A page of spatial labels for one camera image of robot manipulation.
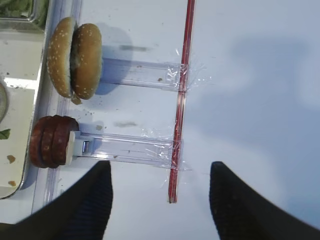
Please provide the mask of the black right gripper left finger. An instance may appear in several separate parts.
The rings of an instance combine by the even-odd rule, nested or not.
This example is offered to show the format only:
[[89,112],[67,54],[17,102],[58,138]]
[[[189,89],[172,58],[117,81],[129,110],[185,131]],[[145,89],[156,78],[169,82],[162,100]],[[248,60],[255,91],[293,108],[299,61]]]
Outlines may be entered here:
[[113,204],[111,164],[97,162],[51,203],[1,230],[2,240],[101,240]]

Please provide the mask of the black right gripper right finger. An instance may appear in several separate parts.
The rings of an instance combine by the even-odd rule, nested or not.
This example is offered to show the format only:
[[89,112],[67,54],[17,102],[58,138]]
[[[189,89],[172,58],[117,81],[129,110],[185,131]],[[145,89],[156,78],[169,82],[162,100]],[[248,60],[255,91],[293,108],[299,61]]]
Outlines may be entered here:
[[319,229],[283,211],[223,162],[210,168],[209,204],[221,240],[318,240]]

